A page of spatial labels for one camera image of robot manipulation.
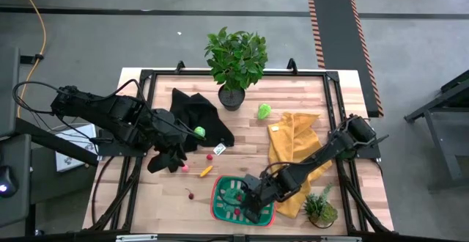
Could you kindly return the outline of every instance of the red cherry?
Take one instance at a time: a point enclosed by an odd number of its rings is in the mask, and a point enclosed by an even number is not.
[[[188,196],[189,199],[193,199],[193,193],[191,192],[191,190],[189,190],[188,188],[186,188],[186,190],[189,191],[189,196]]]

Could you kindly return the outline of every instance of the green tray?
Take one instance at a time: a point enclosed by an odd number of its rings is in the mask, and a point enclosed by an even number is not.
[[[263,227],[270,226],[275,219],[276,212],[273,202],[262,209],[259,223],[255,224],[244,217],[242,212],[239,216],[236,216],[235,209],[240,209],[240,207],[226,204],[218,195],[219,189],[221,188],[221,193],[227,202],[232,204],[240,203],[240,201],[237,200],[237,197],[240,195],[241,199],[244,199],[244,193],[241,191],[241,180],[241,177],[220,176],[215,181],[215,185],[213,186],[212,190],[212,206],[210,206],[210,211],[213,218],[229,221],[235,224],[247,224],[251,226]]]

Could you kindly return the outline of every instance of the potted plant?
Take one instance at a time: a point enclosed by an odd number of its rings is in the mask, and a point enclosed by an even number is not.
[[[217,84],[223,84],[218,98],[227,110],[235,111],[244,101],[245,89],[256,84],[264,74],[267,52],[265,37],[257,33],[235,32],[226,34],[226,27],[218,34],[208,34],[205,56],[212,68],[210,74]]]
[[[328,228],[337,219],[337,210],[328,202],[328,195],[332,184],[328,184],[322,193],[306,196],[304,209],[309,221],[319,228]]]

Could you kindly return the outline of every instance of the wooden table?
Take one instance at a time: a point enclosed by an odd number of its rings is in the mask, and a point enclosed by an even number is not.
[[[129,79],[139,79],[141,68],[123,68],[119,86]],[[341,90],[347,115],[350,113],[366,117],[366,108],[361,92],[360,81],[355,70],[339,70]],[[278,122],[283,112],[304,112],[320,114],[320,118],[313,124],[320,141],[324,144],[327,132],[330,130],[328,113],[322,79],[317,77],[269,77],[265,76],[258,84],[246,91],[245,101],[237,111],[227,111],[217,97],[219,86],[210,76],[158,76],[156,81],[153,108],[169,109],[171,105],[171,91],[173,87],[188,95],[200,92],[214,106],[218,108],[221,120],[235,136],[235,146],[230,147],[220,156],[208,161],[205,156],[213,153],[211,147],[199,147],[194,153],[188,153],[185,162],[191,168],[189,173],[180,170],[169,173],[167,169],[151,174],[147,171],[147,164],[154,153],[148,153],[143,161],[136,207],[133,217],[132,233],[186,233],[186,234],[257,234],[257,235],[345,235],[347,233],[342,209],[339,179],[336,166],[332,166],[322,177],[311,183],[311,191],[320,193],[324,187],[333,183],[330,192],[330,203],[337,208],[339,218],[331,228],[317,229],[309,223],[300,211],[296,219],[289,219],[276,214],[276,220],[271,227],[250,227],[240,224],[215,220],[210,214],[210,196],[215,179],[219,175],[244,176],[246,173],[259,175],[268,165],[267,152],[269,137],[267,125]],[[336,117],[335,90],[331,85],[333,104]],[[136,95],[133,85],[126,87],[120,95]],[[269,103],[272,114],[263,121],[256,118],[257,109],[261,103]],[[97,190],[96,213],[99,217],[116,195],[117,184],[123,158],[115,158],[103,175]],[[102,168],[100,163],[97,174]],[[200,178],[200,172],[207,166],[213,165],[208,176]],[[390,230],[393,229],[391,215],[383,185],[383,179],[377,165],[369,160],[356,160],[361,193],[376,217]],[[188,199],[188,191],[192,190],[194,200]],[[356,205],[351,196],[350,205],[354,224],[358,228]],[[91,203],[89,203],[84,227],[89,227],[91,221]],[[126,206],[122,208],[122,224]]]

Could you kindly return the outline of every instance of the concrete floor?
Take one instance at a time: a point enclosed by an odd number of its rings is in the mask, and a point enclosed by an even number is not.
[[[162,10],[307,11],[306,0],[35,0],[42,7],[92,7]],[[359,12],[467,13],[469,0],[356,0]],[[28,4],[0,0],[0,4]],[[35,15],[0,14],[0,42],[23,54],[37,53],[42,35]],[[205,65],[206,33],[222,26],[258,31],[266,36],[268,67],[316,68],[308,18],[44,15],[48,30],[46,59],[34,80],[60,86],[74,84],[97,94],[116,88],[122,67],[188,67]],[[467,70],[469,21],[362,20],[380,90],[385,117],[372,120],[379,134],[388,201],[396,231],[406,235],[469,240],[469,192],[429,194],[426,187],[447,177],[422,120],[408,125],[405,114],[431,100],[437,89]],[[21,75],[29,67],[21,68]],[[105,76],[100,83],[90,76]],[[26,101],[46,109],[54,94],[35,87]],[[30,115],[24,117],[34,122]],[[45,117],[51,125],[59,121]],[[39,206],[38,227],[46,232],[81,228],[90,190]],[[21,235],[21,224],[0,236]]]

